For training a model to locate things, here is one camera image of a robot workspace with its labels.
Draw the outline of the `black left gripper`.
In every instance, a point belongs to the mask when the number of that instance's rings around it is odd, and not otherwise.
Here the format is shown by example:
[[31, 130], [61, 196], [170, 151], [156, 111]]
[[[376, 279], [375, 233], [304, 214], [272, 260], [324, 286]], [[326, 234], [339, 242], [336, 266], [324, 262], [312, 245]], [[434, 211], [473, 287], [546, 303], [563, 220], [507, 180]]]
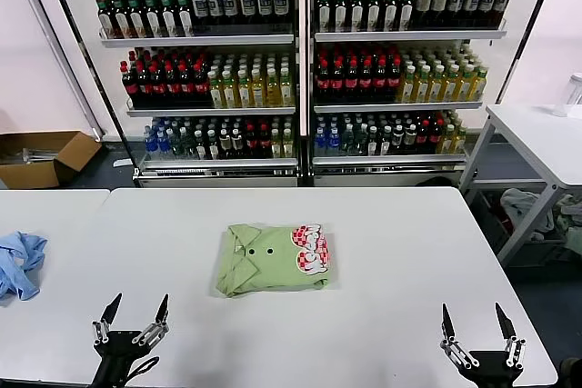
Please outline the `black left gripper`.
[[92, 322], [95, 340], [94, 348], [100, 356], [91, 387], [125, 387], [126, 384], [138, 375], [147, 373], [157, 365], [157, 357], [150, 357], [131, 370], [135, 361], [151, 353], [149, 345], [158, 345], [169, 331], [167, 324], [168, 300], [166, 294], [160, 303], [153, 323], [143, 331], [110, 331], [115, 319], [122, 294], [119, 293], [109, 303], [101, 318]]

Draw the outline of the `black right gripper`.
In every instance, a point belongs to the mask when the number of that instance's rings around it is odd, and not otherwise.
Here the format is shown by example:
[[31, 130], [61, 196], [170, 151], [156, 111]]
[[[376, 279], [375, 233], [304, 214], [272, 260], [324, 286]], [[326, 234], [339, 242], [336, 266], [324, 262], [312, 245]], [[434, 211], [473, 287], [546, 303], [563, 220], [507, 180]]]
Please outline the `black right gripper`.
[[464, 349], [456, 338], [447, 305], [442, 303], [441, 349], [465, 379], [479, 388], [510, 388], [524, 370], [526, 340], [519, 338], [510, 318], [495, 303], [499, 327], [506, 341], [505, 351], [472, 351]]

